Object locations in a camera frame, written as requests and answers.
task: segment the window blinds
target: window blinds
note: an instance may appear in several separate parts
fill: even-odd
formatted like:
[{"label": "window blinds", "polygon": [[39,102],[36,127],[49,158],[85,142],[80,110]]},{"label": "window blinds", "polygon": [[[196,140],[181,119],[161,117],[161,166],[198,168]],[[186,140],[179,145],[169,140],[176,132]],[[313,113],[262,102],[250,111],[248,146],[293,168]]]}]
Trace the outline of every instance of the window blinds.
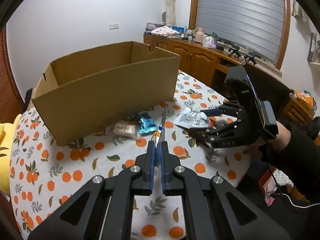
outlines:
[{"label": "window blinds", "polygon": [[284,20],[284,0],[198,0],[196,26],[247,46],[275,61]]}]

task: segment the window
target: window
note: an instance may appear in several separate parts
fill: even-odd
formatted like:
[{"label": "window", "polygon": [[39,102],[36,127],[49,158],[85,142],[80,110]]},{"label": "window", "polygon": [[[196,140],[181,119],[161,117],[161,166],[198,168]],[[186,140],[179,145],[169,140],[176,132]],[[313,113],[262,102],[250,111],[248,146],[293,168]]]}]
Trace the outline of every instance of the window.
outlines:
[{"label": "window", "polygon": [[290,0],[191,0],[190,29],[192,25],[244,45],[280,69],[289,36]]}]

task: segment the table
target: table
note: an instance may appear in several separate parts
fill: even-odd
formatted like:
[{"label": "table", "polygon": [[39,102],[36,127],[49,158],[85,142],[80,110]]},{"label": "table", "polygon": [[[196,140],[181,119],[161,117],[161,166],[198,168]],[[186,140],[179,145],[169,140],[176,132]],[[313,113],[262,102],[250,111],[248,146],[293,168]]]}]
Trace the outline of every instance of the table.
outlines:
[{"label": "table", "polygon": [[[159,124],[167,104],[165,139],[169,152],[178,155],[181,165],[198,175],[211,178],[218,171],[236,187],[250,164],[244,147],[217,149],[219,157],[211,158],[205,147],[197,146],[193,138],[173,124],[186,107],[207,109],[222,104],[225,98],[182,71],[174,98],[176,101],[146,109]],[[218,124],[233,120],[236,118],[226,115],[216,117]],[[115,136],[112,130],[112,126],[102,128],[73,145],[61,147],[35,108],[22,115],[12,146],[10,192],[24,239],[94,175],[115,176],[133,165],[138,155],[146,153],[151,135],[133,141]],[[135,196],[131,240],[182,238],[186,231],[183,218],[181,197],[162,195],[160,172],[156,171],[153,194]]]}]

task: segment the cabinet door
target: cabinet door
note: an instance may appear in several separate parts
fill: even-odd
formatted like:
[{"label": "cabinet door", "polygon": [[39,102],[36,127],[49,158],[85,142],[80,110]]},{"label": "cabinet door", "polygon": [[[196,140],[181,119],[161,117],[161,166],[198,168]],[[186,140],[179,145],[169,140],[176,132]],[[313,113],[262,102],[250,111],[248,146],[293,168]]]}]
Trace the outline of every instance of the cabinet door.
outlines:
[{"label": "cabinet door", "polygon": [[156,47],[170,51],[170,39],[156,36]]},{"label": "cabinet door", "polygon": [[190,75],[207,86],[210,86],[217,60],[218,57],[209,52],[192,49],[190,56]]},{"label": "cabinet door", "polygon": [[154,48],[155,37],[153,35],[144,34],[143,35],[143,43],[149,44],[151,51]]},{"label": "cabinet door", "polygon": [[191,54],[191,47],[173,41],[171,45],[171,51],[181,56],[179,69],[190,75],[191,73],[189,59]]}]

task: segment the curtain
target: curtain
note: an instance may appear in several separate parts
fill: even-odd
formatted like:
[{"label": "curtain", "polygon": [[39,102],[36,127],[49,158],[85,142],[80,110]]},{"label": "curtain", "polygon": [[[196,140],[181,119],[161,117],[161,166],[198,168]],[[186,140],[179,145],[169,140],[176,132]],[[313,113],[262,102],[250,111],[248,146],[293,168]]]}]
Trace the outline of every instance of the curtain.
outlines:
[{"label": "curtain", "polygon": [[166,25],[176,26],[176,0],[165,0],[166,3]]}]

